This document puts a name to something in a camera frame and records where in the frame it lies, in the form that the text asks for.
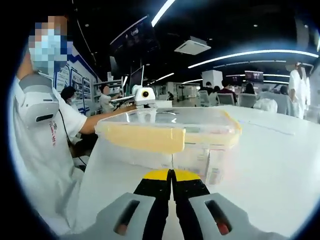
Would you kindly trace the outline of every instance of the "chair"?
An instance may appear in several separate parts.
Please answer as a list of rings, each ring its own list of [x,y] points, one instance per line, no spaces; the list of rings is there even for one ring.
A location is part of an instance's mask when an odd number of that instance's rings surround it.
[[[238,104],[240,107],[252,108],[257,101],[255,94],[240,93],[238,95]]]
[[[292,101],[288,95],[277,94],[277,93],[265,91],[265,92],[261,92],[257,96],[257,100],[260,100],[260,99],[275,100],[278,105],[278,109],[277,109],[278,114],[285,114],[285,115],[297,117],[296,116],[297,111],[296,111],[294,104],[292,103]]]
[[[220,105],[236,105],[232,93],[218,93],[218,101]]]
[[[201,107],[210,107],[210,100],[207,90],[199,90],[199,100]]]

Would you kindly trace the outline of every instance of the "cable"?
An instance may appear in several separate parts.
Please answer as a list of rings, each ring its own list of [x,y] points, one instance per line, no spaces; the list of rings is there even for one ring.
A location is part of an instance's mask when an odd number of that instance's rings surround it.
[[[131,100],[131,98],[124,100],[122,103],[120,103],[118,106],[116,106],[116,108],[113,110],[117,110],[118,108],[120,108],[123,104],[125,104],[126,102],[128,102],[129,100]]]
[[[64,116],[62,115],[60,109],[59,109],[59,113],[60,113],[61,118],[62,118],[62,123],[63,123],[64,131],[65,131],[65,135],[66,135],[66,140],[67,140],[68,144],[73,145],[72,142],[70,141],[69,136],[68,136],[67,129],[66,129],[66,125],[65,125]],[[78,158],[80,159],[80,161],[81,161],[85,166],[87,166],[87,164],[85,164],[85,162],[84,162],[79,156],[78,156]]]

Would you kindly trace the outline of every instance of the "monitor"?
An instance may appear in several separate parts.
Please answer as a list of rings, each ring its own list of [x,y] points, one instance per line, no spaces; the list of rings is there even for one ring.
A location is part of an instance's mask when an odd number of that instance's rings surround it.
[[[244,71],[245,80],[253,83],[263,83],[264,73],[262,71]]]
[[[129,26],[110,43],[110,50],[122,71],[130,73],[133,61],[142,60],[148,53],[159,48],[155,30],[149,16]]]
[[[130,85],[129,85],[130,94],[132,94],[132,88],[134,87],[134,85],[142,86],[142,82],[144,79],[144,71],[145,71],[145,66],[142,66],[131,74]]]
[[[114,80],[121,79],[123,74],[121,73],[114,56],[110,56],[110,66],[111,66],[111,75],[113,76],[113,79]]]
[[[227,79],[230,81],[230,84],[232,86],[241,86],[243,83],[243,77],[242,76],[229,76]]]

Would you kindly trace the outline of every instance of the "air conditioner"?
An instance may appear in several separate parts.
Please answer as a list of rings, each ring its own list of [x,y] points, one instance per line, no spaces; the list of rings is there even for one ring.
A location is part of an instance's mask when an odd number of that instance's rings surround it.
[[[182,54],[197,55],[209,49],[211,47],[205,41],[191,36],[189,40],[185,41],[174,51]]]

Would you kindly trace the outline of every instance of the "white robotic device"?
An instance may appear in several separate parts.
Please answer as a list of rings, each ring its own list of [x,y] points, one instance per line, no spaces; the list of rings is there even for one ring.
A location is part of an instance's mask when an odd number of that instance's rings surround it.
[[[151,87],[142,87],[141,85],[134,85],[132,88],[132,94],[135,95],[134,103],[136,109],[138,110],[137,116],[139,118],[139,122],[146,123],[148,121],[149,123],[155,123],[157,106],[156,95],[154,90]]]
[[[132,94],[135,95],[134,103],[137,109],[156,107],[156,95],[151,87],[134,85],[132,88]]]

